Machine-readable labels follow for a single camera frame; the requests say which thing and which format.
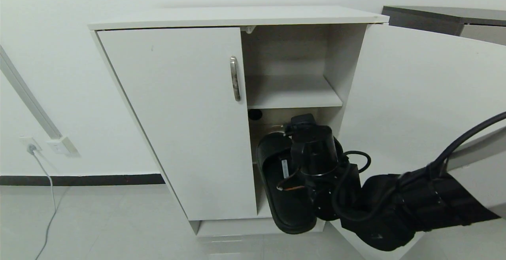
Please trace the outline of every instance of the cabinet base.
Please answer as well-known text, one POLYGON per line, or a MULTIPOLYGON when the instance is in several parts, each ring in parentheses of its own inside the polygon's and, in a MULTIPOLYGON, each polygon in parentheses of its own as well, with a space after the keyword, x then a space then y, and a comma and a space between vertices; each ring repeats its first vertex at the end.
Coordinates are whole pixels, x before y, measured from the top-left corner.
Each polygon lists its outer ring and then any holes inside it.
MULTIPOLYGON (((322 232, 324 220, 318 220, 309 232, 322 232)), ((202 220, 197 230, 197 237, 238 236, 259 234, 282 234, 273 219, 240 219, 240 220, 202 220)))

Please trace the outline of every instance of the gray cord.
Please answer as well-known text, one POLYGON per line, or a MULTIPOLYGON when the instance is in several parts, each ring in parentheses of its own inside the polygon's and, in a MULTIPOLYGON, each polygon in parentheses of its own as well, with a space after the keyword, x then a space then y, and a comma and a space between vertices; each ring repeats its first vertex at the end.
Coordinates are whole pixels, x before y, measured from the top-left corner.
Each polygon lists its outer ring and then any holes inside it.
POLYGON ((35 258, 35 260, 37 260, 39 258, 39 256, 40 256, 40 254, 42 254, 42 251, 44 251, 44 249, 45 249, 45 246, 47 244, 47 237, 49 235, 49 227, 51 226, 51 222, 53 222, 53 219, 55 218, 56 211, 57 211, 58 208, 56 207, 56 202, 55 202, 55 192, 53 190, 53 179, 51 179, 51 176, 49 176, 49 174, 45 171, 44 167, 42 166, 42 163, 40 163, 40 160, 35 155, 35 150, 37 150, 37 148, 34 145, 30 144, 26 150, 28 151, 29 154, 31 154, 36 159, 38 165, 40 166, 40 168, 42 169, 42 171, 44 172, 44 174, 47 176, 47 178, 49 179, 49 184, 51 185, 51 196, 53 197, 53 207, 55 209, 55 211, 53 213, 53 216, 49 220, 49 223, 47 224, 47 228, 45 229, 45 241, 44 241, 44 245, 42 246, 42 249, 37 254, 37 257, 35 258))

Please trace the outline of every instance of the slipper label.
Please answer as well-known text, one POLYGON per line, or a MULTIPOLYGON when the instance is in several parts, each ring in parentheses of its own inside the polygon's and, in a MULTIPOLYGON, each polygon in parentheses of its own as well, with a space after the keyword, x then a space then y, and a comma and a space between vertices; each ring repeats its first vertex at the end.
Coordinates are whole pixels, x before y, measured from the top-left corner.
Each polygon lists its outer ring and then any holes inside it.
POLYGON ((281 161, 281 166, 283 166, 283 178, 287 179, 288 176, 290 175, 288 173, 288 161, 286 161, 286 159, 283 159, 281 161))

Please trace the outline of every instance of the metal door handle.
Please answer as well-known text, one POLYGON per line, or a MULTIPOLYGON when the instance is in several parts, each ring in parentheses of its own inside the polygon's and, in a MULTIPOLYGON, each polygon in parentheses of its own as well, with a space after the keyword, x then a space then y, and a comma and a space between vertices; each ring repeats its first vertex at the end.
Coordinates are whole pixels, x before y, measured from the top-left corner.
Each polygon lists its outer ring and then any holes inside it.
POLYGON ((237 59, 235 57, 230 58, 230 72, 232 73, 232 87, 234 89, 235 101, 240 101, 241 94, 239 93, 239 82, 237 81, 237 59))

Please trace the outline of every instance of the black baseboard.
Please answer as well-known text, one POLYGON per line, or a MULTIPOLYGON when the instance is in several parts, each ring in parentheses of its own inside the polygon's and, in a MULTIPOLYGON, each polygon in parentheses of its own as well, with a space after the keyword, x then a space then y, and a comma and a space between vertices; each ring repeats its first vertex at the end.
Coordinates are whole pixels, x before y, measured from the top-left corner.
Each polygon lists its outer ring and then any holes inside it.
MULTIPOLYGON (((51 176, 54 186, 112 186, 165 184, 161 174, 51 176)), ((3 186, 49 186, 46 176, 0 176, 3 186)))

